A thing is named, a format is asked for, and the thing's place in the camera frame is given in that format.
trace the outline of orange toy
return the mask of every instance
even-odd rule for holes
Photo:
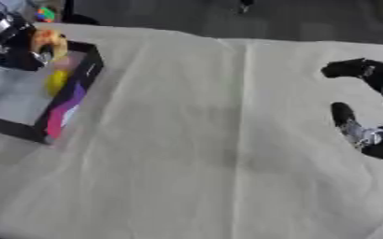
[[[32,38],[32,52],[39,53],[42,47],[52,45],[53,59],[55,62],[68,53],[66,37],[56,30],[39,29]]]

